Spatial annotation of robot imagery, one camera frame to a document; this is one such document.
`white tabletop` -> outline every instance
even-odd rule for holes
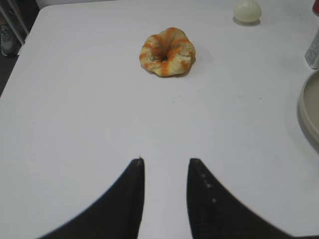
[[[0,98],[0,238],[39,237],[103,194],[131,159],[146,163],[140,239],[190,239],[186,176],[203,160],[280,229],[319,234],[319,155],[297,101],[318,27],[313,0],[119,0],[41,10]],[[145,39],[182,29],[196,48],[184,77],[140,67]]]

